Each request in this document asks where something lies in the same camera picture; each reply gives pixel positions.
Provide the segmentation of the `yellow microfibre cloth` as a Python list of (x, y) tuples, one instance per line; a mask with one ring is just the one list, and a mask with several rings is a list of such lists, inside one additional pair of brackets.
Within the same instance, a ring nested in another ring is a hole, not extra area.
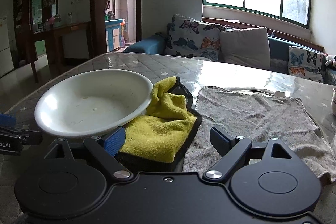
[(154, 84), (146, 114), (125, 125), (126, 141), (116, 158), (132, 172), (172, 172), (193, 142), (202, 116), (179, 77)]

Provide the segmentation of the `blue children's cabinet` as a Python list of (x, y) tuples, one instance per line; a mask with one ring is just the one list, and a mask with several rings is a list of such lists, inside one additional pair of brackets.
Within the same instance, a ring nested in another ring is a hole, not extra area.
[(124, 19), (105, 21), (106, 48), (107, 52), (119, 50), (125, 46), (123, 37)]

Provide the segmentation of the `grey towel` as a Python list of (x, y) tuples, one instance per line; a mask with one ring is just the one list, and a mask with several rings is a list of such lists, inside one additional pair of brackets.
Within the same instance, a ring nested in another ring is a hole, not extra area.
[(202, 174), (221, 158), (210, 143), (215, 126), (232, 137), (256, 142), (279, 138), (317, 177), (335, 182), (335, 154), (300, 99), (205, 87), (198, 94), (196, 111), (203, 119), (185, 155), (184, 172)]

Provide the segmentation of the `panda plush toy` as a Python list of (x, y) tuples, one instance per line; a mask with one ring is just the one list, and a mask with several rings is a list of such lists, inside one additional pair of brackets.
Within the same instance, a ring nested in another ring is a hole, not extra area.
[(328, 68), (336, 69), (336, 55), (327, 55), (325, 66)]

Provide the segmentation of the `large butterfly cushion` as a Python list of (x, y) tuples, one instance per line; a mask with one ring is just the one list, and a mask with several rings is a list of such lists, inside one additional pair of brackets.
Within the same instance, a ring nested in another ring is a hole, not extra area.
[(221, 51), (220, 33), (226, 28), (179, 14), (172, 17), (168, 28), (165, 54), (182, 57), (205, 57), (218, 61)]

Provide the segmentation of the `grey quilted table cover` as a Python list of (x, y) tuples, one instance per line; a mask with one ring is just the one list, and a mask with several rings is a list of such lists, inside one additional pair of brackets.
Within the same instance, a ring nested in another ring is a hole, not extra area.
[[(49, 82), (42, 80), (44, 85), (21, 83), (16, 86), (20, 88), (18, 93), (5, 92), (5, 80), (12, 80), (5, 79), (6, 76), (1, 79), (4, 83), (1, 84), (1, 112), (14, 116), (19, 128), (38, 130), (34, 120), (34, 109), (44, 92), (68, 77), (100, 69), (134, 71), (146, 76), (152, 83), (169, 76), (178, 76), (192, 93), (194, 100), (204, 86), (217, 86), (228, 90), (254, 88), (285, 92), (288, 97), (302, 100), (307, 112), (320, 127), (323, 137), (335, 151), (335, 116), (331, 110), (333, 86), (261, 69), (184, 57), (107, 53)], [(44, 142), (41, 146), (26, 148), (21, 156), (1, 155), (1, 223), (13, 223), (21, 215), (14, 196), (14, 183), (33, 158), (44, 152), (53, 140), (52, 136), (47, 135), (43, 137)], [(321, 217), (324, 223), (335, 223), (335, 182), (322, 188), (321, 199), (314, 213)]]

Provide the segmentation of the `dark wooden side table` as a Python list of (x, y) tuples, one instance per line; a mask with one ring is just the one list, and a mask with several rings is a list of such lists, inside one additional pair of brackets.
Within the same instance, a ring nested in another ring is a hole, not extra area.
[(63, 66), (78, 64), (93, 56), (90, 22), (51, 27), (48, 31), (37, 34), (29, 31), (25, 36), (25, 50), (36, 83), (39, 82), (35, 67), (35, 61), (38, 59), (35, 40), (38, 38), (44, 39), (48, 63), (55, 67), (58, 73), (61, 73)]

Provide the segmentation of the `small butterfly cushion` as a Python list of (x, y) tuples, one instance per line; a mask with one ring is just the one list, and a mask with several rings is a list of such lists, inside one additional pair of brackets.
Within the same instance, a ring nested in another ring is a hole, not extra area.
[(324, 55), (300, 47), (289, 47), (288, 73), (295, 77), (324, 83)]

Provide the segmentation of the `large white bowl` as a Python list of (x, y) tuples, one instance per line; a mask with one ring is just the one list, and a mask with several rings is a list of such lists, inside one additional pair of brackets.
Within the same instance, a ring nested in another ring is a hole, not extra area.
[(101, 135), (143, 114), (151, 102), (152, 82), (121, 69), (80, 73), (49, 88), (34, 118), (46, 133), (65, 138)]

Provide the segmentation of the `blue sofa bench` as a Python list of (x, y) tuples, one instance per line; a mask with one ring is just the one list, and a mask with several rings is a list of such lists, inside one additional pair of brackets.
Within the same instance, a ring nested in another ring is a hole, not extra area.
[[(169, 38), (161, 33), (157, 32), (155, 35), (150, 36), (146, 39), (140, 40), (135, 44), (128, 46), (125, 50), (126, 52), (133, 53), (147, 53), (153, 55), (165, 55), (166, 41)], [(312, 53), (317, 53), (322, 55), (323, 53), (317, 51), (314, 48), (306, 47), (304, 45), (291, 42), (282, 38), (274, 36), (272, 32), (271, 36), (268, 36), (269, 46), (270, 46), (270, 71), (287, 74), (288, 75), (288, 59), (289, 59), (289, 49), (290, 47), (302, 48), (303, 50), (311, 51)], [(335, 69), (331, 67), (325, 67), (325, 57), (322, 59), (321, 74), (324, 79), (324, 83), (329, 85), (335, 85)]]

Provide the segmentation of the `plain grey cushion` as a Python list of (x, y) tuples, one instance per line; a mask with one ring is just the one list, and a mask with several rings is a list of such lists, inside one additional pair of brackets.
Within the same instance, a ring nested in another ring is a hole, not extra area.
[(226, 63), (270, 69), (270, 46), (266, 27), (223, 31), (219, 35)]

